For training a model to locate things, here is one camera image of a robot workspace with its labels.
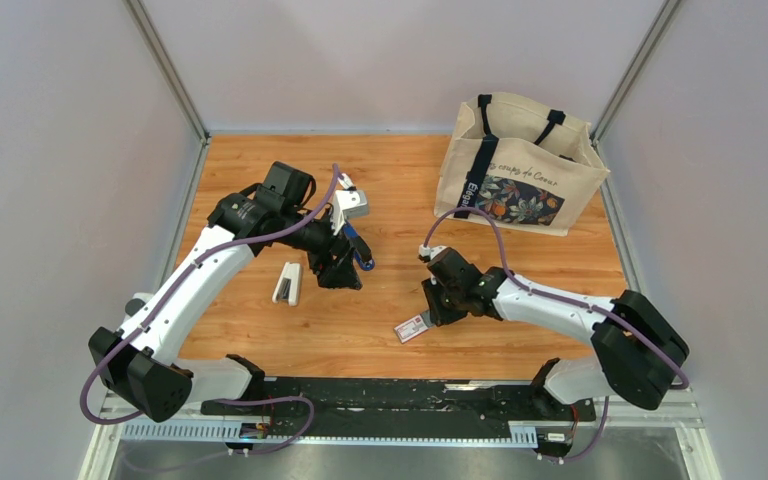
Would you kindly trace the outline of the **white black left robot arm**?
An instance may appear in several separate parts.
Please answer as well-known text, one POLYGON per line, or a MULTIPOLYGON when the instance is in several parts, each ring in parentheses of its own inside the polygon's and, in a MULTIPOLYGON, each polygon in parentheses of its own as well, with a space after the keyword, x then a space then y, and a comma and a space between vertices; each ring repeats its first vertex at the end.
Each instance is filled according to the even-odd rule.
POLYGON ((219 360, 187 360, 180 351, 191 330, 230 280, 266 247, 303 251, 319 287, 359 290, 355 265, 372 261, 368 245, 350 232, 369 213, 366 193, 339 167, 323 199, 312 175, 274 162, 265 179, 219 200, 185 259, 155 293, 136 294, 115 330, 98 328, 88 347, 95 363, 81 390, 80 408, 90 421, 112 424, 90 411, 90 387, 100 381, 133 411, 160 423, 191 403, 228 401, 239 413, 264 405, 261 370, 237 354, 219 360))

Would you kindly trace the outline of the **blue stapler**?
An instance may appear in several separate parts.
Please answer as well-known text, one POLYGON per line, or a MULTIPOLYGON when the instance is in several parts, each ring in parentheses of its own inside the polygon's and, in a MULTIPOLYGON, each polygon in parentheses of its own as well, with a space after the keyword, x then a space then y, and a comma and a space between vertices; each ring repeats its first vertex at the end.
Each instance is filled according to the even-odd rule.
POLYGON ((343 226, 343 232, 352 248, 355 250, 354 259, 358 267, 363 271, 375 268, 375 260, 367 242, 360 236, 357 230, 348 222, 343 226))

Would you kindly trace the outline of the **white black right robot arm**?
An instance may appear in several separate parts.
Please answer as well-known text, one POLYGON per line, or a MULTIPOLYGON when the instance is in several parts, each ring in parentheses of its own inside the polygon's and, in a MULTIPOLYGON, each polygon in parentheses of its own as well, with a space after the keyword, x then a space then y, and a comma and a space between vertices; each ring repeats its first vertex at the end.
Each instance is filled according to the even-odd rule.
POLYGON ((680 375, 688 344, 643 294, 587 296, 548 287, 501 267, 480 271, 455 249, 422 246, 429 321, 449 325, 468 315, 521 322, 591 347, 589 357, 550 359, 532 380, 532 409, 546 419, 585 399, 617 395, 644 410, 686 386, 680 375))

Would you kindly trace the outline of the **white stapler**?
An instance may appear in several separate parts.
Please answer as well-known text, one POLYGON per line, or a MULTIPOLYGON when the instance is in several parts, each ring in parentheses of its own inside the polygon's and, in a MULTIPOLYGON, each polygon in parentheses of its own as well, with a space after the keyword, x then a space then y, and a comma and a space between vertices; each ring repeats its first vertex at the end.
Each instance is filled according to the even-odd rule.
POLYGON ((291 307, 297 306, 301 292, 301 278, 302 266, 296 262, 286 262, 273 291, 272 302, 286 303, 291 307))

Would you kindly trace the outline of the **red white staple box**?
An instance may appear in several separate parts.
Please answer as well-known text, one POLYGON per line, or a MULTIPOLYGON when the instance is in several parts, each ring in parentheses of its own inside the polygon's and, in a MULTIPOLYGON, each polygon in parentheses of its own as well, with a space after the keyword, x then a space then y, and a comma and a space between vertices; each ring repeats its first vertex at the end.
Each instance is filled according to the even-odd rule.
POLYGON ((425 310, 420 314, 415 315, 410 319, 398 324, 394 328, 394 332, 398 340, 402 344, 405 344, 434 327, 435 324, 431 319, 431 312, 429 310, 425 310))

